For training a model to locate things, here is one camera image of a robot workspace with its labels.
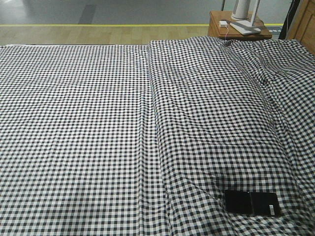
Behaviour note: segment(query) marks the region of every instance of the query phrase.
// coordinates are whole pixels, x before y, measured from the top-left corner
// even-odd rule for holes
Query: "lamp base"
[[[230,25],[243,35],[260,33],[261,29],[252,26],[249,21],[231,22]]]
[[[247,17],[245,17],[245,18],[236,18],[236,17],[234,17],[233,14],[231,15],[231,18],[232,18],[232,20],[234,20],[234,21],[244,21],[244,20],[247,19]]]

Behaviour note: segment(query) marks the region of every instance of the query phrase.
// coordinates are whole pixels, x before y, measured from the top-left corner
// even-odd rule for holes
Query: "charging cable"
[[[224,40],[226,40],[226,37],[227,37],[227,35],[228,35],[228,25],[226,25],[225,27],[226,27],[226,29],[227,29],[227,32],[226,32],[226,35],[225,35],[225,37],[224,37]]]

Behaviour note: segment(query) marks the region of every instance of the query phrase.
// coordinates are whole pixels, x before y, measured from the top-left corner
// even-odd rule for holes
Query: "white desk lamp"
[[[237,22],[231,22],[230,25],[241,34],[253,34],[261,31],[261,29],[254,26],[260,0],[256,0],[251,21],[244,20],[247,19],[250,2],[251,0],[237,0],[231,16],[234,20],[240,20]]]

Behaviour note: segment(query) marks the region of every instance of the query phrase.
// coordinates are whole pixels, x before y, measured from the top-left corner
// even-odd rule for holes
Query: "wooden floor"
[[[0,45],[6,44],[147,44],[151,40],[185,39],[207,35],[207,26],[0,27]]]

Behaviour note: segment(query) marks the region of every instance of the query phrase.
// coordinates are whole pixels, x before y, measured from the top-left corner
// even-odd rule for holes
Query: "bedside table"
[[[235,22],[231,19],[232,11],[210,11],[210,23],[208,29],[208,36],[218,37],[220,39],[225,39],[225,35],[227,33],[226,28],[219,27],[219,21],[226,20],[229,22]],[[259,21],[259,18],[256,17],[255,26],[260,27],[261,32],[250,35],[242,35],[235,28],[228,25],[228,35],[226,39],[238,39],[243,41],[258,41],[264,39],[272,38],[272,34],[269,30],[264,26],[262,21]]]

